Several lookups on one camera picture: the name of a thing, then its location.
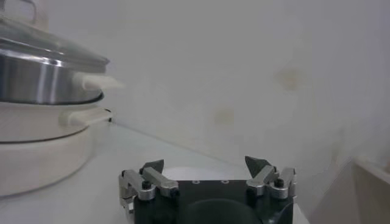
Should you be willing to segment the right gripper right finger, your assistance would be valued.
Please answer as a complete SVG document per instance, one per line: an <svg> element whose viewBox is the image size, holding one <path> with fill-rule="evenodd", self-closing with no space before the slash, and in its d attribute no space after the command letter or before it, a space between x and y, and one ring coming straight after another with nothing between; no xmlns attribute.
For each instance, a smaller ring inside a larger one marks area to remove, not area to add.
<svg viewBox="0 0 390 224"><path fill-rule="evenodd" d="M251 179L246 185L256 197L263 196L268 189L271 198L276 200L297 200L297 174L295 168L286 167L281 172L266 159L245 156Z"/></svg>

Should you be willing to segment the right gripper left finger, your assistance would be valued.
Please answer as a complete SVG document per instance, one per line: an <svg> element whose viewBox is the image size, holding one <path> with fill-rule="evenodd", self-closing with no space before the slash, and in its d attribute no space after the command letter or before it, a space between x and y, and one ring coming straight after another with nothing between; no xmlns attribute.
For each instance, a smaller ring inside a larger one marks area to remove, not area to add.
<svg viewBox="0 0 390 224"><path fill-rule="evenodd" d="M119 201L128 214L133 212L133 201L152 201L157 195L176 199L179 196L179 182L162 174L163 159L147 162L136 170L123 170L118 177Z"/></svg>

